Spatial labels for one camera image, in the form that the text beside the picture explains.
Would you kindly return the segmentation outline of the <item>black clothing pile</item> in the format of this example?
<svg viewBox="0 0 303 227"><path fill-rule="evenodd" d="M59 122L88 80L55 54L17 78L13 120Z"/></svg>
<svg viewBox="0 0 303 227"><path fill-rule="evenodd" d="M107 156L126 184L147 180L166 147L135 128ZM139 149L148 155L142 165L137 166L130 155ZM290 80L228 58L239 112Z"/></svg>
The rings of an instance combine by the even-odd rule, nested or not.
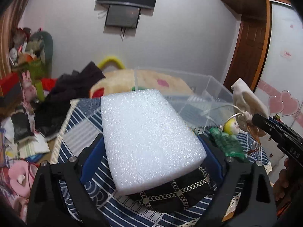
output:
<svg viewBox="0 0 303 227"><path fill-rule="evenodd" d="M70 101L88 98L91 87L104 77L94 62L81 72L61 75L45 100L34 110L35 130L44 137L58 133L69 111Z"/></svg>

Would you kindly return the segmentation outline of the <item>clear plastic storage box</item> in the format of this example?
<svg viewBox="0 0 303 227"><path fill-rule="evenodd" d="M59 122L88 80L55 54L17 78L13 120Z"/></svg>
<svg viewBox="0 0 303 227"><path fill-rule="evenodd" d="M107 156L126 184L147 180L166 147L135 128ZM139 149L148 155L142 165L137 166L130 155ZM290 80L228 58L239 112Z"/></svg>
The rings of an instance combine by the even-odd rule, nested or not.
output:
<svg viewBox="0 0 303 227"><path fill-rule="evenodd" d="M157 89L187 125L202 134L234 114L231 92L210 75L159 68L135 68L135 90Z"/></svg>

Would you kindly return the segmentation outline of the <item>red and black box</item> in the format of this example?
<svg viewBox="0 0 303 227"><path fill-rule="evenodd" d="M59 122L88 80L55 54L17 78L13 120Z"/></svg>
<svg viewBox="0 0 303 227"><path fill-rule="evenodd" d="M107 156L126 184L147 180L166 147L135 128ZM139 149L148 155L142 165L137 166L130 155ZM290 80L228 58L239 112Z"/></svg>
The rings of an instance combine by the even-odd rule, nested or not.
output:
<svg viewBox="0 0 303 227"><path fill-rule="evenodd" d="M19 76L16 72L9 73L7 76L1 79L1 108L8 107L11 103L15 102L21 97L22 87Z"/></svg>

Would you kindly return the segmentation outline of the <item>white foam block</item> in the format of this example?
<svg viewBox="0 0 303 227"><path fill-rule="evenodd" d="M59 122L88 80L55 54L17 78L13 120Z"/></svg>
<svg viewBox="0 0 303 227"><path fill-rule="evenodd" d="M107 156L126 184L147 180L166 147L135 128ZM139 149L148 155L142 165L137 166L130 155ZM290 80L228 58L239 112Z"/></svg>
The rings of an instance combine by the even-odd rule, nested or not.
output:
<svg viewBox="0 0 303 227"><path fill-rule="evenodd" d="M122 196L149 190L197 169L206 151L156 89L101 97L106 157Z"/></svg>

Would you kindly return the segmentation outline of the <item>small black wall monitor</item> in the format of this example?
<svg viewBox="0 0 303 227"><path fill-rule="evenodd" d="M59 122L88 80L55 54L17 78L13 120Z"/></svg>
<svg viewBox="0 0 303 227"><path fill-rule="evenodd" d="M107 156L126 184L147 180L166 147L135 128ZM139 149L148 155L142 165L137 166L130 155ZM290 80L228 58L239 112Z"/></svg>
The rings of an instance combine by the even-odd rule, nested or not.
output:
<svg viewBox="0 0 303 227"><path fill-rule="evenodd" d="M141 9L132 6L110 5L107 10L105 26L136 29Z"/></svg>

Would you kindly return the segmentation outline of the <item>pink rabbit toy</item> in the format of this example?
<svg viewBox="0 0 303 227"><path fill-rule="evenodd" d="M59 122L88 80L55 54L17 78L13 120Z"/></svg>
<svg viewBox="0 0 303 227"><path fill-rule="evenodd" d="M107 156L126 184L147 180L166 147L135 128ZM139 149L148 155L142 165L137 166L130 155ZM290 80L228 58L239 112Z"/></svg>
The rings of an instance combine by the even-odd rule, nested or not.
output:
<svg viewBox="0 0 303 227"><path fill-rule="evenodd" d="M28 104L37 97L37 90L32 84L30 72L22 72L22 90L23 90L23 102Z"/></svg>

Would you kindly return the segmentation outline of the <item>white wardrobe with hearts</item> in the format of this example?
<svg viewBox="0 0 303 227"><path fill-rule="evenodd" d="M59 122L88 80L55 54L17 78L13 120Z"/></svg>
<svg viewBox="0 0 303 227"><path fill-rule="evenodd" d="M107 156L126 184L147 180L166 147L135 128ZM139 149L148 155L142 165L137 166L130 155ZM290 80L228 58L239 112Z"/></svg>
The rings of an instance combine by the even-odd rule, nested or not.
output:
<svg viewBox="0 0 303 227"><path fill-rule="evenodd" d="M255 94L270 116L302 134L302 21L290 5L270 5L269 47Z"/></svg>

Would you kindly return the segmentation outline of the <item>green knitted cloth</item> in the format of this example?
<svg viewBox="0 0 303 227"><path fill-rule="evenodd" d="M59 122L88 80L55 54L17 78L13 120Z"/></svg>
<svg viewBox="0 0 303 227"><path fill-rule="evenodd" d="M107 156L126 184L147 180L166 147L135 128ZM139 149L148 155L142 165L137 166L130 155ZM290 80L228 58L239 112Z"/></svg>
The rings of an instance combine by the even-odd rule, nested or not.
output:
<svg viewBox="0 0 303 227"><path fill-rule="evenodd" d="M246 160L246 155L243 147L235 135L229 135L228 133L223 132L216 127L210 128L209 133L225 157L238 158L241 161Z"/></svg>

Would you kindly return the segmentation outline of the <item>beige floral blanket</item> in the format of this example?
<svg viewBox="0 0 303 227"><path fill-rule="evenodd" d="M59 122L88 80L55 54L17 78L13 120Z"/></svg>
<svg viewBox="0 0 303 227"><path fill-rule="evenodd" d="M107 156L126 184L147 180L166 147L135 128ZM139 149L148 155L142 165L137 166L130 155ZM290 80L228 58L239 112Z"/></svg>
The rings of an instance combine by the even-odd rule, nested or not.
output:
<svg viewBox="0 0 303 227"><path fill-rule="evenodd" d="M124 69L106 72L105 77L91 87L89 97L96 98L136 89L157 89L165 94L193 93L189 85L179 77L153 70Z"/></svg>

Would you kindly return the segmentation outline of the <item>green box of clutter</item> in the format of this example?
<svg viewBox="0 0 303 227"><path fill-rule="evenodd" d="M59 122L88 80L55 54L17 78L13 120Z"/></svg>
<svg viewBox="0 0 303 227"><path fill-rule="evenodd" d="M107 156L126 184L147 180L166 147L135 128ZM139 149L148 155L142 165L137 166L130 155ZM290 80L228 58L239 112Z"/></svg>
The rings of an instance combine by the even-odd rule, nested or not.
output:
<svg viewBox="0 0 303 227"><path fill-rule="evenodd" d="M15 66L11 69L12 72L16 72L21 75L22 72L30 72L30 77L33 81L42 78L49 78L52 71L52 60L42 62L41 59L32 61L30 63L24 63L20 66Z"/></svg>

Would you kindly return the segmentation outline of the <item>brown wooden door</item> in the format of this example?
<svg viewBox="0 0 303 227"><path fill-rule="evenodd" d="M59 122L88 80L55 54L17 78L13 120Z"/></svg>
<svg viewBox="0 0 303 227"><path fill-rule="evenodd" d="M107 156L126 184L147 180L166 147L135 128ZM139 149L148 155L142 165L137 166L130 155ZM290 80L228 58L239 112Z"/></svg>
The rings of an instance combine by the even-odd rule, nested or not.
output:
<svg viewBox="0 0 303 227"><path fill-rule="evenodd" d="M224 86L231 86L241 78L251 86L261 58L265 41L266 22L245 17L241 21L236 49L224 81Z"/></svg>

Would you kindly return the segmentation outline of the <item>black chain-pattern pouch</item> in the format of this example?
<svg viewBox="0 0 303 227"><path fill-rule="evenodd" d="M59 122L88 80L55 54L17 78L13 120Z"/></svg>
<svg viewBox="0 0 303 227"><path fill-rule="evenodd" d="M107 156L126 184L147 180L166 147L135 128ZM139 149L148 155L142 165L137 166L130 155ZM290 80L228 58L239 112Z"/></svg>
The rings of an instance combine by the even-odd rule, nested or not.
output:
<svg viewBox="0 0 303 227"><path fill-rule="evenodd" d="M140 205L161 213L186 210L212 195L217 184L204 167L149 190L129 195Z"/></svg>

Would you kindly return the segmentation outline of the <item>yellow curved tube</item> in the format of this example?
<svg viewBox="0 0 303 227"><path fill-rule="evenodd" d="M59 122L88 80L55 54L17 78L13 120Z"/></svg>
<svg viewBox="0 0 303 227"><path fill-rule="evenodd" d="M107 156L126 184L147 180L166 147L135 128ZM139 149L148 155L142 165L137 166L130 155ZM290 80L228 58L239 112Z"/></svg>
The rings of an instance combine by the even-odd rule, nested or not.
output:
<svg viewBox="0 0 303 227"><path fill-rule="evenodd" d="M107 68L108 65L114 65L117 69L123 70L126 69L125 65L122 63L122 61L114 56L114 55L109 55L106 56L104 59L102 59L98 64L97 67L99 69L105 69Z"/></svg>

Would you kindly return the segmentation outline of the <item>grey green plush cushion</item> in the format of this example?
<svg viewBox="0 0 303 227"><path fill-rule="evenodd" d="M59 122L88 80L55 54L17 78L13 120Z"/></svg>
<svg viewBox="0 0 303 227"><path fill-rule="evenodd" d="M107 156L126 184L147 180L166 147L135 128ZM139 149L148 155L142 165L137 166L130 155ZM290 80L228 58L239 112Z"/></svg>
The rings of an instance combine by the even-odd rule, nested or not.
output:
<svg viewBox="0 0 303 227"><path fill-rule="evenodd" d="M44 65L46 77L51 76L52 72L52 57L53 57L53 39L47 31L37 31L30 37L31 42L39 43L40 59Z"/></svg>

